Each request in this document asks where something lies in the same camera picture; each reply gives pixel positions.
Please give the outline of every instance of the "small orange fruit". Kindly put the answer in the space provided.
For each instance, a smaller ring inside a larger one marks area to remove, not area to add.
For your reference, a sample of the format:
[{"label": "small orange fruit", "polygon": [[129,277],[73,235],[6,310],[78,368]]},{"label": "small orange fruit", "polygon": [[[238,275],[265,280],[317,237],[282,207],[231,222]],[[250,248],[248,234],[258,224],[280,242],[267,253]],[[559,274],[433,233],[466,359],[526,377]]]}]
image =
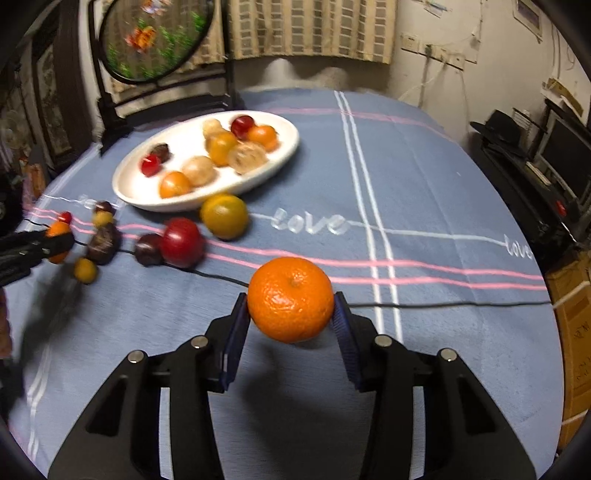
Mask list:
[{"label": "small orange fruit", "polygon": [[172,171],[160,181],[160,198],[168,199],[185,195],[191,191],[191,182],[180,171]]},{"label": "small orange fruit", "polygon": [[264,334],[284,343],[314,338],[334,307],[330,279],[303,258],[274,258],[255,272],[248,286],[252,320]]},{"label": "small orange fruit", "polygon": [[238,139],[231,132],[221,132],[206,142],[207,153],[216,167],[228,166],[228,154],[238,145]]},{"label": "small orange fruit", "polygon": [[248,131],[248,141],[261,144],[268,152],[279,145],[277,132],[271,125],[256,125]]},{"label": "small orange fruit", "polygon": [[[70,233],[71,231],[72,230],[70,230],[70,225],[68,225],[66,222],[54,222],[46,230],[45,236],[59,236],[63,235],[64,233]],[[69,252],[65,252],[59,255],[55,255],[54,257],[50,257],[48,260],[51,263],[60,264],[66,259],[68,253]]]}]

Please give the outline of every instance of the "wooden frame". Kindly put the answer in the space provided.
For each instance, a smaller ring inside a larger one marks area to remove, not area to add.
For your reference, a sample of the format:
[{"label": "wooden frame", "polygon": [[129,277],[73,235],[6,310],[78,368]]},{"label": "wooden frame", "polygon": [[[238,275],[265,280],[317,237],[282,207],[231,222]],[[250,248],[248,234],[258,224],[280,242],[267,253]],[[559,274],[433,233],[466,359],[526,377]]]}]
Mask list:
[{"label": "wooden frame", "polygon": [[43,140],[56,173],[92,142],[92,123],[80,69],[79,0],[63,0],[33,38],[33,89]]}]

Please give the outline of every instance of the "red apple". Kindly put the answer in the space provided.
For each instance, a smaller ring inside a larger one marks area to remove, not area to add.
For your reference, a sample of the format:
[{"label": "red apple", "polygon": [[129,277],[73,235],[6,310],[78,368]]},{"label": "red apple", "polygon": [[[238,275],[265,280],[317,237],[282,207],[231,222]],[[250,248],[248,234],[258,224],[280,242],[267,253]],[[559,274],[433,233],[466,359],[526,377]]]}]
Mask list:
[{"label": "red apple", "polygon": [[189,268],[203,257],[205,239],[197,225],[188,218],[173,218],[164,230],[160,251],[167,263],[179,268]]},{"label": "red apple", "polygon": [[237,116],[232,125],[230,125],[230,131],[239,140],[246,140],[248,131],[255,126],[254,118],[250,115]]}]

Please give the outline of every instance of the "red cherry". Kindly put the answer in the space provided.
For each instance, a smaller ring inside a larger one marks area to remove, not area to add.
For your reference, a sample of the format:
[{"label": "red cherry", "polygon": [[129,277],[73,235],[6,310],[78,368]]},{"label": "red cherry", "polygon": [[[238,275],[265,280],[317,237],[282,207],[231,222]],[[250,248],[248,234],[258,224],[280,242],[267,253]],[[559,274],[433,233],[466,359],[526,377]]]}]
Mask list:
[{"label": "red cherry", "polygon": [[160,171],[160,165],[160,159],[156,155],[148,155],[142,160],[139,168],[145,176],[151,177]]},{"label": "red cherry", "polygon": [[67,223],[68,225],[70,225],[72,223],[72,214],[70,212],[61,212],[57,216],[57,221],[64,222],[64,223]]},{"label": "red cherry", "polygon": [[234,119],[232,125],[230,126],[230,131],[239,140],[246,140],[248,131],[254,126],[255,121],[253,117],[249,115],[241,115]]}]

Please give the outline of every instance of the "white oval plate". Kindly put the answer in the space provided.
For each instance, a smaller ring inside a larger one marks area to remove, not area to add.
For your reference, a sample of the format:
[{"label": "white oval plate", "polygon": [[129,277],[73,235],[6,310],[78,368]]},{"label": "white oval plate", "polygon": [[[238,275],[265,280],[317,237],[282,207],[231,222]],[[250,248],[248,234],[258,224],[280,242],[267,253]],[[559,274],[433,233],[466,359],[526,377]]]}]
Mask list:
[{"label": "white oval plate", "polygon": [[[162,199],[158,194],[160,180],[171,170],[181,170],[182,165],[195,155],[207,155],[203,138],[203,122],[216,118],[222,126],[230,129],[230,121],[237,115],[250,115],[258,125],[271,125],[277,131],[280,145],[267,154],[269,162],[246,175],[238,175],[230,167],[217,168],[217,179],[191,193]],[[113,175],[113,190],[124,202],[150,212],[185,212],[196,209],[205,198],[216,193],[240,194],[253,189],[274,175],[294,154],[300,134],[290,121],[272,113],[254,111],[231,111],[210,113],[173,125],[154,135],[134,148],[117,166]],[[163,164],[163,169],[153,177],[145,177],[139,163],[152,147],[167,143],[172,157]]]}]

